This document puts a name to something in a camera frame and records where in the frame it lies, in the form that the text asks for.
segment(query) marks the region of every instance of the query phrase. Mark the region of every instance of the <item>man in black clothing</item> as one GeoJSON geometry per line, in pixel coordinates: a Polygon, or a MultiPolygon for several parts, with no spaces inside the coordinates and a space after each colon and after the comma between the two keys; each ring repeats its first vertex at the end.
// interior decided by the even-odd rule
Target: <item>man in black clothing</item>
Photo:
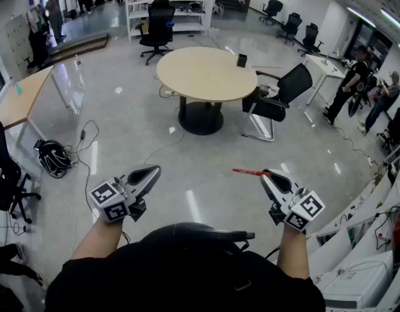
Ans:
{"type": "Polygon", "coordinates": [[[186,235],[203,224],[175,224],[117,249],[122,220],[98,218],[49,286],[46,311],[131,311],[149,307],[255,306],[324,312],[309,278],[306,237],[285,225],[277,265],[232,242],[186,235]],[[179,228],[185,235],[174,234],[179,228]]]}
{"type": "Polygon", "coordinates": [[[357,85],[364,82],[369,73],[367,66],[367,48],[366,46],[359,46],[356,49],[356,60],[351,69],[347,72],[343,82],[338,88],[336,97],[330,107],[326,107],[323,113],[324,119],[330,124],[334,124],[338,113],[343,107],[344,103],[351,98],[357,91],[357,85]]]}

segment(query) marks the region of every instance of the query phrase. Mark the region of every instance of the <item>red handle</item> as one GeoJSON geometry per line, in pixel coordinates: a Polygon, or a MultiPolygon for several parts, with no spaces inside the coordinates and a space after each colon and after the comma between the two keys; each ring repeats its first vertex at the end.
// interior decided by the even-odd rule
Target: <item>red handle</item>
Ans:
{"type": "Polygon", "coordinates": [[[263,171],[248,171],[248,170],[242,170],[242,169],[233,169],[234,172],[239,172],[241,174],[253,174],[253,175],[267,175],[268,177],[271,177],[272,175],[269,172],[263,172],[263,171]]]}

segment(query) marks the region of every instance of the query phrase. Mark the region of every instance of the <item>black bag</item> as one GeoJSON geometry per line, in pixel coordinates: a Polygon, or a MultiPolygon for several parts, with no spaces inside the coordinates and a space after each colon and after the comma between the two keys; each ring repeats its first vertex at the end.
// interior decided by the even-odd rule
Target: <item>black bag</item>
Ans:
{"type": "Polygon", "coordinates": [[[71,20],[74,20],[77,17],[77,12],[75,9],[71,9],[68,14],[70,15],[71,20]]]}

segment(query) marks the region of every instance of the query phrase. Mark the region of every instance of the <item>black office chair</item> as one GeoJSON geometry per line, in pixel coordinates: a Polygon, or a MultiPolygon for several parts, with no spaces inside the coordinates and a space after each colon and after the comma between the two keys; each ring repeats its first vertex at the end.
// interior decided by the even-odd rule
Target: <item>black office chair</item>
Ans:
{"type": "Polygon", "coordinates": [[[291,101],[312,87],[312,78],[310,72],[303,64],[299,64],[282,78],[260,71],[257,71],[256,74],[277,79],[279,93],[275,97],[267,98],[266,95],[268,92],[262,90],[261,86],[259,86],[251,95],[242,100],[243,112],[247,112],[247,114],[241,126],[241,134],[244,137],[272,142],[274,140],[273,120],[281,122],[285,119],[285,109],[289,108],[291,101]],[[262,122],[257,122],[254,114],[270,119],[270,131],[268,133],[260,131],[262,122]],[[251,135],[245,132],[245,127],[249,120],[253,121],[260,135],[251,135]]]}
{"type": "Polygon", "coordinates": [[[16,205],[19,205],[22,217],[26,223],[32,223],[30,218],[25,215],[25,209],[22,205],[22,199],[34,196],[37,200],[41,200],[41,195],[38,193],[25,193],[24,189],[26,179],[30,179],[29,174],[25,174],[21,179],[21,169],[19,165],[12,160],[7,150],[6,136],[3,125],[0,122],[0,210],[8,211],[10,205],[10,215],[16,218],[14,210],[16,205]]]}
{"type": "Polygon", "coordinates": [[[169,0],[155,0],[149,7],[149,29],[148,34],[144,34],[142,24],[136,26],[140,30],[142,39],[140,44],[153,47],[151,51],[145,51],[140,54],[143,56],[151,53],[151,56],[146,61],[145,65],[149,65],[151,60],[156,55],[163,56],[165,52],[171,52],[171,49],[160,49],[159,46],[166,46],[172,41],[172,18],[175,14],[175,7],[169,5],[169,0]]]}
{"type": "Polygon", "coordinates": [[[318,26],[315,25],[314,23],[311,23],[310,25],[306,26],[305,29],[305,38],[302,41],[304,44],[305,49],[298,49],[298,52],[303,52],[301,55],[302,57],[305,55],[311,55],[312,53],[320,53],[319,47],[321,44],[324,44],[322,41],[319,41],[318,46],[315,46],[315,40],[317,39],[318,36],[318,26]]]}
{"type": "Polygon", "coordinates": [[[281,26],[281,29],[285,32],[284,36],[277,36],[277,38],[285,38],[285,44],[290,41],[292,45],[295,45],[293,40],[289,36],[295,36],[298,33],[298,27],[302,23],[302,20],[297,13],[292,13],[288,17],[288,22],[281,26]]]}
{"type": "Polygon", "coordinates": [[[266,24],[268,21],[272,22],[272,25],[275,24],[275,20],[273,19],[273,17],[275,17],[276,15],[278,15],[278,13],[282,10],[282,8],[284,7],[284,4],[281,3],[278,0],[269,0],[268,4],[267,4],[267,8],[265,9],[265,5],[263,4],[263,8],[262,8],[262,12],[266,13],[266,16],[261,16],[259,18],[259,20],[262,20],[262,22],[266,21],[266,24]]]}
{"type": "Polygon", "coordinates": [[[377,136],[383,138],[382,148],[386,147],[388,153],[391,153],[400,143],[400,107],[397,108],[395,117],[393,119],[389,117],[389,119],[388,128],[383,133],[377,133],[377,136]]]}

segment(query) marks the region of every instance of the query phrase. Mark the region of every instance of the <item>black shirt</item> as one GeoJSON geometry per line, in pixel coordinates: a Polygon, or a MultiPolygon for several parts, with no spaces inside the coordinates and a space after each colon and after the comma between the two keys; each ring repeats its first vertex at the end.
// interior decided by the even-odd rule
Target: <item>black shirt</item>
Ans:
{"type": "Polygon", "coordinates": [[[204,247],[158,251],[143,242],[123,246],[105,259],[66,262],[46,296],[47,312],[167,306],[186,311],[251,306],[325,311],[311,279],[290,278],[256,253],[228,256],[204,247]]]}
{"type": "MultiPolygon", "coordinates": [[[[351,69],[347,72],[343,82],[341,83],[341,87],[346,86],[347,83],[350,82],[350,80],[356,75],[360,75],[360,82],[365,82],[367,79],[367,75],[369,74],[369,68],[367,67],[367,64],[362,61],[356,62],[351,69]]],[[[353,85],[350,87],[351,92],[356,92],[357,91],[357,84],[353,85]]]]}

